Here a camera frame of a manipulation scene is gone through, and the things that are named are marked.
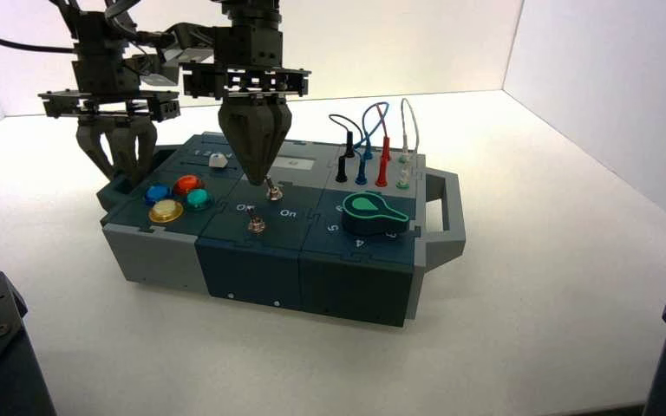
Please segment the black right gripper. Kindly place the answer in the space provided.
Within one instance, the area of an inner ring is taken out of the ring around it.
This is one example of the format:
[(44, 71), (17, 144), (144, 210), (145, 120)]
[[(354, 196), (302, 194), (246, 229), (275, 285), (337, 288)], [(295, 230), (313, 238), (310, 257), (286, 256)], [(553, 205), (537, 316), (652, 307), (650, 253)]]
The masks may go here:
[(261, 185), (291, 127), (285, 97), (309, 93), (310, 71), (283, 67), (283, 34), (276, 29), (202, 27), (199, 33), (212, 41), (212, 61), (180, 65), (184, 94), (225, 99), (222, 132), (247, 180)]

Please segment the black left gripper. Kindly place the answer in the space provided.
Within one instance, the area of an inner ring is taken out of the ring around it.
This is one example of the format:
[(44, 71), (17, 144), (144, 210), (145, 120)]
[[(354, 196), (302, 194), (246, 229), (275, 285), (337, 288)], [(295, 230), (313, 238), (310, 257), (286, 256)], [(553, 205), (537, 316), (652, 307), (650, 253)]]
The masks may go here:
[[(114, 169), (124, 173), (132, 185), (148, 174), (153, 161), (157, 130), (152, 121), (180, 115), (179, 94), (172, 90), (143, 90), (143, 83), (175, 86), (179, 68), (164, 56), (163, 48), (175, 37), (167, 32), (137, 30), (126, 11), (63, 11), (62, 20), (74, 40), (67, 51), (76, 89), (39, 94), (48, 117), (76, 117), (78, 146), (107, 179)], [(113, 124), (114, 166), (101, 145)]]

